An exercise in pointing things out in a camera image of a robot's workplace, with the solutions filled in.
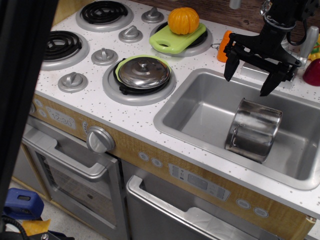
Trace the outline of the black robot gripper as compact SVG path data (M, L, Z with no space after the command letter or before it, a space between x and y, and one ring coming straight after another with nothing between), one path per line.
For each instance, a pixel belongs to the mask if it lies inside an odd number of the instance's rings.
M237 70L240 60L249 62L259 55L261 58L270 58L276 55L276 49L294 28L296 23L284 24L271 17L264 18L264 26L258 35L242 35L231 33L229 43L224 52L227 56L224 78L229 82ZM260 96L268 96L283 80L280 72L270 73L260 90Z

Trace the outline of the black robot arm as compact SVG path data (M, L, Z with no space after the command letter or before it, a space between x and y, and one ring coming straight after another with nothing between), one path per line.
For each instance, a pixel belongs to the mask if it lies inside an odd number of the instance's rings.
M300 21L307 27L307 18L315 15L318 0L271 0L269 9L263 11L264 26L258 35L229 34L224 48L227 61L224 78L230 81L240 61L244 61L269 73L260 90L260 96L269 95L280 83L291 81L302 60L282 47L287 39L292 46L303 44L308 35L298 42L291 41L291 32Z

